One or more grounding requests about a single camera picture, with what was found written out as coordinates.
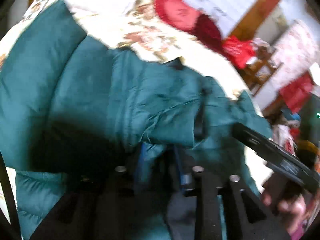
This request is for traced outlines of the person's right hand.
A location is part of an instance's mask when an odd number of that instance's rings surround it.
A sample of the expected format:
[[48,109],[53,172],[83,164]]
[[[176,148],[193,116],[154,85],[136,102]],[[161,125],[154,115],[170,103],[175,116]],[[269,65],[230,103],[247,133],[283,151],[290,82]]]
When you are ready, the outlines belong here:
[[285,216],[283,223],[288,234],[293,237],[295,232],[299,231],[306,214],[305,199],[301,194],[295,194],[292,187],[283,188],[285,198],[279,199],[279,196],[276,195],[276,190],[282,183],[291,182],[281,174],[273,173],[263,184],[261,201],[266,206],[276,204],[277,212]]

